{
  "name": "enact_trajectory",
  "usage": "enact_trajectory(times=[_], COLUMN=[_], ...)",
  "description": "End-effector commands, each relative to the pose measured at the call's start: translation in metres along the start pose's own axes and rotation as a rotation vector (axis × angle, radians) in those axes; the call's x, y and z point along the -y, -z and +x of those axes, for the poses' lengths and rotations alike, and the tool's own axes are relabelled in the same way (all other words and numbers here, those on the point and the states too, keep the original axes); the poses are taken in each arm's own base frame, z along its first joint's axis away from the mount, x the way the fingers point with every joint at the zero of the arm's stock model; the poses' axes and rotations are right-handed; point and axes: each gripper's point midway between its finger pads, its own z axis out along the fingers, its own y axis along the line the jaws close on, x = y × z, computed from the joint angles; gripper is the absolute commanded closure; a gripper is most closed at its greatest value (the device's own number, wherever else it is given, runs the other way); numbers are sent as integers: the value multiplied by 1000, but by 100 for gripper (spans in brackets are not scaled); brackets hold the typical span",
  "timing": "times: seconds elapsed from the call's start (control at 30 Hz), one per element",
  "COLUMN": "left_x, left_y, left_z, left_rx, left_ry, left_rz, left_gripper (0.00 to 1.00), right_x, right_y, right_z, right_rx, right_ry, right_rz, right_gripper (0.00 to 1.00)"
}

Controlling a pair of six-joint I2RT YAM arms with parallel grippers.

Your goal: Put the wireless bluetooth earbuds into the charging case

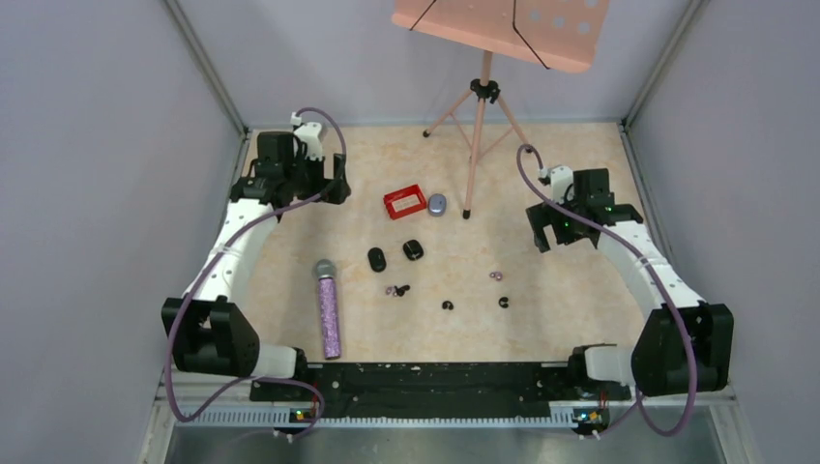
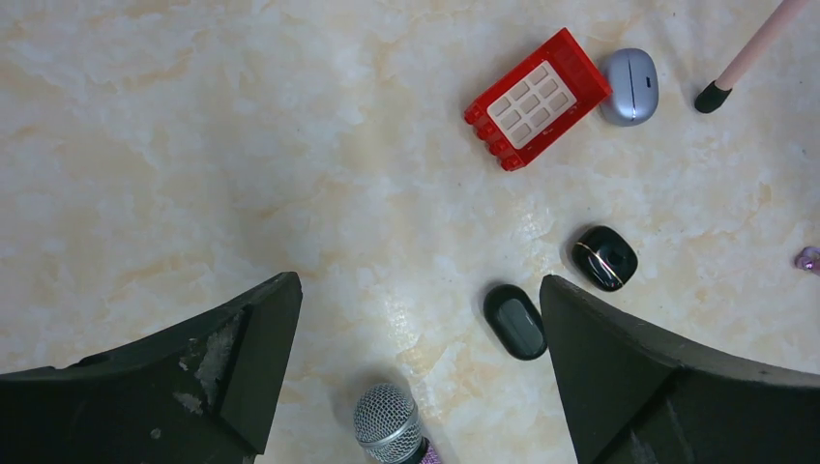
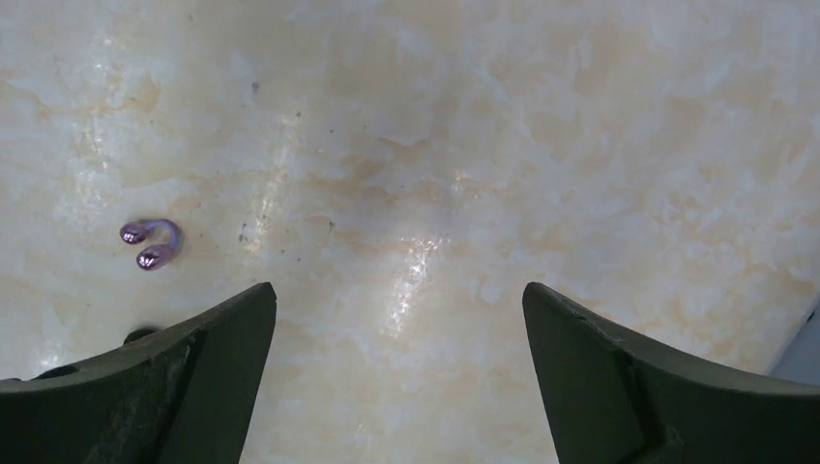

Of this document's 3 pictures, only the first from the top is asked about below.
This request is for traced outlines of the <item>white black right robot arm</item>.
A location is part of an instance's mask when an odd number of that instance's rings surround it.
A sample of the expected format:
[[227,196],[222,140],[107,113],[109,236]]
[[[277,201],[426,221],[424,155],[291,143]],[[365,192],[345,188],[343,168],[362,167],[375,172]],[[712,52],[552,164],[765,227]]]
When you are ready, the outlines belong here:
[[575,348],[567,372],[570,391],[592,398],[610,381],[647,396],[685,393],[691,372],[699,392],[723,390],[734,332],[729,308],[708,303],[684,283],[654,244],[636,208],[616,203],[607,169],[546,167],[539,180],[551,197],[526,210],[539,252],[550,249],[548,230],[558,245],[589,240],[618,272],[644,319],[632,345]]

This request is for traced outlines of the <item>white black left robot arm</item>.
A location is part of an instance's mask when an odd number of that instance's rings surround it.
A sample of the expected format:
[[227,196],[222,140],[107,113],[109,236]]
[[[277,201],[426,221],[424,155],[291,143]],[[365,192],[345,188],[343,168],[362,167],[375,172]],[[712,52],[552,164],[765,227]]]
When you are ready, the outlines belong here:
[[292,400],[308,391],[310,375],[298,366],[299,351],[262,343],[241,306],[255,263],[282,216],[309,203],[340,205],[351,193],[345,154],[333,155],[333,177],[324,174],[323,131],[321,124],[308,122],[257,135],[257,157],[230,190],[204,267],[182,297],[167,299],[161,309],[179,370],[273,377],[274,388]]

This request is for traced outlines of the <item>silver blue earbud charging case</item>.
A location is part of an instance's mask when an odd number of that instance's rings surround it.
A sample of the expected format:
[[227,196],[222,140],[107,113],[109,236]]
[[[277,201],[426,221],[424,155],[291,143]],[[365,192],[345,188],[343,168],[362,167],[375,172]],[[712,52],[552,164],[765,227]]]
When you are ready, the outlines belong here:
[[446,213],[448,201],[444,194],[434,193],[427,199],[427,211],[433,217],[439,218]]

